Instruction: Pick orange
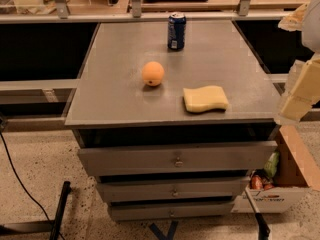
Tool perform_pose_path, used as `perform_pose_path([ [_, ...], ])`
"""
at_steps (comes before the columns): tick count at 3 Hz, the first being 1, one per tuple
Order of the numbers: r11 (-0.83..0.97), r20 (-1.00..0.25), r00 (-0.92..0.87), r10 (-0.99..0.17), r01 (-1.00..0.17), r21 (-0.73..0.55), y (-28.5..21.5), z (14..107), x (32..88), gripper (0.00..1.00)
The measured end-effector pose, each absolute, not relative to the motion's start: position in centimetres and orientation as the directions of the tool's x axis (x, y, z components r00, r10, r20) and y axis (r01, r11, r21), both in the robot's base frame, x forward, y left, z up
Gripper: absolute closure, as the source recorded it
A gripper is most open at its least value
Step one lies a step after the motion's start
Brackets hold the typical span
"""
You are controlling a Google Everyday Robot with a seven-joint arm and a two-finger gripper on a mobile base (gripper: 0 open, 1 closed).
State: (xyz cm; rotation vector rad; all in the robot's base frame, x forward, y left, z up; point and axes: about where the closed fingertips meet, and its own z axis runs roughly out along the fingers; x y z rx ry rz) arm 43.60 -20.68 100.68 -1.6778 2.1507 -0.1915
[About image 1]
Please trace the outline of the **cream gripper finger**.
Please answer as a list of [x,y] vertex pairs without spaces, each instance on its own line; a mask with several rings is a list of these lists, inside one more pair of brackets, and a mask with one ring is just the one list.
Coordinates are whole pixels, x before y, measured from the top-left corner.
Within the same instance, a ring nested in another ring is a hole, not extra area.
[[303,66],[279,114],[285,118],[299,121],[314,104],[320,101],[320,60],[307,61]]
[[308,3],[302,4],[296,10],[283,17],[278,23],[278,27],[289,32],[301,31],[308,6]]

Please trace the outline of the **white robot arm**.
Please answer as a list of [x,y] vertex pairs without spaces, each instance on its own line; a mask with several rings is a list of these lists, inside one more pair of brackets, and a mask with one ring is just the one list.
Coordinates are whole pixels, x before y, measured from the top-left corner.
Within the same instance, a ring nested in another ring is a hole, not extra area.
[[[320,0],[311,0],[284,17],[278,27],[300,31],[302,45],[316,55],[320,53]],[[296,62],[289,71],[282,95],[279,114],[299,121],[314,104],[320,101],[320,59]]]

